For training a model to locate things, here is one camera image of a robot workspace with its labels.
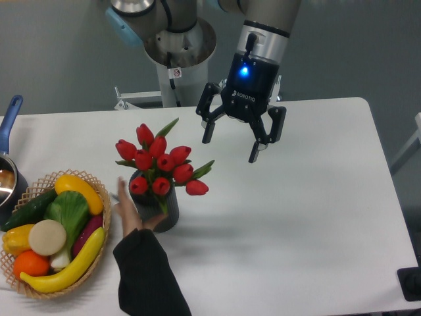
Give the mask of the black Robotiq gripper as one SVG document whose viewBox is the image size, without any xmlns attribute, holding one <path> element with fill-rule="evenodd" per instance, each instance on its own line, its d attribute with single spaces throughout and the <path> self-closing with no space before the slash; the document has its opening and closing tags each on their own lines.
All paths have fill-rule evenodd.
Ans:
<svg viewBox="0 0 421 316">
<path fill-rule="evenodd" d="M 235 54 L 225 88 L 222 89 L 213 82 L 206 83 L 196 108 L 196 114 L 202 118 L 202 127 L 205 129 L 202 143 L 211 142 L 215 122 L 225 113 L 249 123 L 255 136 L 249 156 L 250 163 L 257 160 L 259 152 L 265 150 L 268 144 L 278 142 L 284 127 L 286 108 L 269 106 L 267 113 L 272 119 L 272 125 L 268 134 L 260 117 L 266 112 L 278 70 L 279 66 L 276 64 Z M 211 103 L 220 93 L 222 105 L 211 111 Z"/>
</svg>

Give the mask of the black sleeved forearm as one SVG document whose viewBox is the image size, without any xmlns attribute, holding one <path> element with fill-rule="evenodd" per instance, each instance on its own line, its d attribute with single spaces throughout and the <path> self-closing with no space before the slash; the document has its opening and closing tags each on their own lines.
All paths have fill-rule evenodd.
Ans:
<svg viewBox="0 0 421 316">
<path fill-rule="evenodd" d="M 118 301 L 128 315 L 191 315 L 170 268 L 168 257 L 151 230 L 135 229 L 113 250 L 120 271 Z"/>
</svg>

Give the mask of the person's hand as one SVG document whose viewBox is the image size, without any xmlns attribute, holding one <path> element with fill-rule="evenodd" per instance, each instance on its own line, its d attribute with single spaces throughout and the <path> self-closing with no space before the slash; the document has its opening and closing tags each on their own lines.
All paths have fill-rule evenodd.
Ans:
<svg viewBox="0 0 421 316">
<path fill-rule="evenodd" d="M 127 237 L 134 230 L 154 230 L 168 215 L 159 214 L 143 222 L 133 201 L 126 191 L 126 182 L 122 177 L 117 180 L 118 203 L 114 206 L 116 213 L 122 220 L 122 235 Z"/>
</svg>

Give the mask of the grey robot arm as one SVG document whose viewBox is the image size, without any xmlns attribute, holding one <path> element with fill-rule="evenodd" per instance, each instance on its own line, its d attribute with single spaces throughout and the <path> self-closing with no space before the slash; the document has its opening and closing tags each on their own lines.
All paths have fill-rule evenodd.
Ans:
<svg viewBox="0 0 421 316">
<path fill-rule="evenodd" d="M 227 13 L 243 14 L 237 49 L 224 86 L 208 81 L 216 49 L 212 26 L 196 1 L 112 1 L 106 17 L 128 45 L 142 45 L 155 63 L 164 107 L 195 107 L 212 138 L 215 122 L 228 116 L 247 123 L 255 142 L 249 162 L 279 141 L 286 109 L 270 97 L 289 41 L 299 1 L 215 1 Z"/>
</svg>

